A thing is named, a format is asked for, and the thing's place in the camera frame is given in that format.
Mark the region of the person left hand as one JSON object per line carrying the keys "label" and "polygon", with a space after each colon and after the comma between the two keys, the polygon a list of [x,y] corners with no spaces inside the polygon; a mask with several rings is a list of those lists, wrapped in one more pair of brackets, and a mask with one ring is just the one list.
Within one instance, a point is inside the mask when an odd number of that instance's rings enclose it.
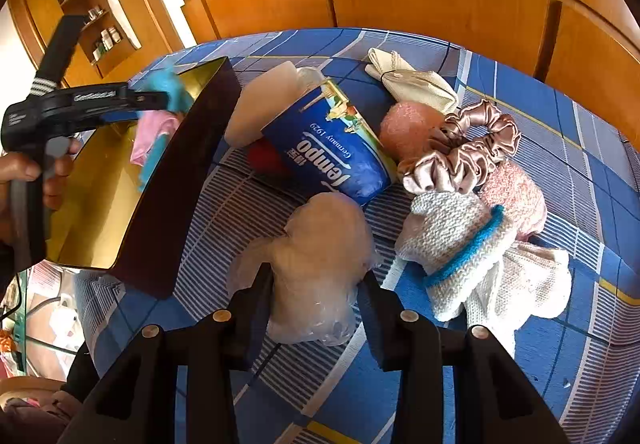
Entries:
{"label": "person left hand", "polygon": [[[74,168],[74,156],[81,143],[72,138],[64,156],[54,161],[54,173],[43,183],[43,205],[53,211],[62,207],[67,178]],[[6,152],[1,156],[1,241],[10,245],[13,240],[13,222],[9,206],[9,188],[13,181],[32,182],[41,174],[40,166],[24,153]]]}

